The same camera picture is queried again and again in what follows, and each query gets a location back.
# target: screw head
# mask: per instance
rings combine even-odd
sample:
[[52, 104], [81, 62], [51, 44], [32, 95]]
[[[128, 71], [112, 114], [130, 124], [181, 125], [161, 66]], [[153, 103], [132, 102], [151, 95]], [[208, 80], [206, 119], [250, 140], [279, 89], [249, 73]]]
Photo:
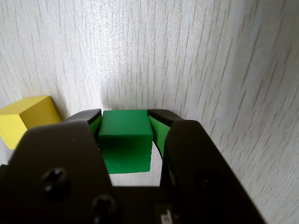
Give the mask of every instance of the screw head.
[[109, 195], [100, 195], [93, 201], [93, 224], [104, 224], [111, 221], [116, 213], [114, 199]]
[[68, 190], [68, 174], [64, 168], [52, 168], [42, 175], [44, 192], [50, 196], [61, 196]]

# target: green cube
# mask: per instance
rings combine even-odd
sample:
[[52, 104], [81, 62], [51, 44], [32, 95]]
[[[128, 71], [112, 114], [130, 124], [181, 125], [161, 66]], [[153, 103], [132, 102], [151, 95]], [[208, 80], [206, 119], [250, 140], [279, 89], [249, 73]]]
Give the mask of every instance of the green cube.
[[150, 170], [153, 131], [147, 110], [104, 111], [98, 140], [108, 173]]

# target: white wood grain surface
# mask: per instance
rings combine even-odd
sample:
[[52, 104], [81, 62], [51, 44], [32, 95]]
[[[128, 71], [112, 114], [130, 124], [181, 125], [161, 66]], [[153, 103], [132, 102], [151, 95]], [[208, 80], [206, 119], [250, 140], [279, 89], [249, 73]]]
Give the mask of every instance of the white wood grain surface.
[[[299, 223], [298, 11], [294, 0], [1, 0], [0, 107], [50, 95], [62, 118], [196, 119], [265, 219]], [[152, 157], [150, 173], [113, 183], [157, 185]]]

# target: wood grain wall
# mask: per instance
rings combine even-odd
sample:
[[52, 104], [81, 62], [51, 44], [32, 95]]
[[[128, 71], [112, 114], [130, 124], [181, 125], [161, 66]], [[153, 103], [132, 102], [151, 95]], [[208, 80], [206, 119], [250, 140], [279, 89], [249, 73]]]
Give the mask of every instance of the wood grain wall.
[[[51, 95], [62, 118], [196, 119], [265, 219], [299, 223], [298, 11], [294, 0], [1, 0], [0, 107]], [[160, 168], [154, 152], [153, 172], [112, 180], [157, 184]]]

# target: wooden block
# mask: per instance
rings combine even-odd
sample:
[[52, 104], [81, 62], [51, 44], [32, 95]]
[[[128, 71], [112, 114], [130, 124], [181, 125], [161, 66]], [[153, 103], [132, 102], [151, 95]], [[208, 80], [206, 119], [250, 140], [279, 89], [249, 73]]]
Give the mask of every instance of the wooden block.
[[150, 170], [153, 132], [147, 110], [104, 111], [98, 141], [108, 173]]
[[28, 128], [60, 121], [49, 96], [24, 98], [0, 110], [0, 136], [15, 149]]

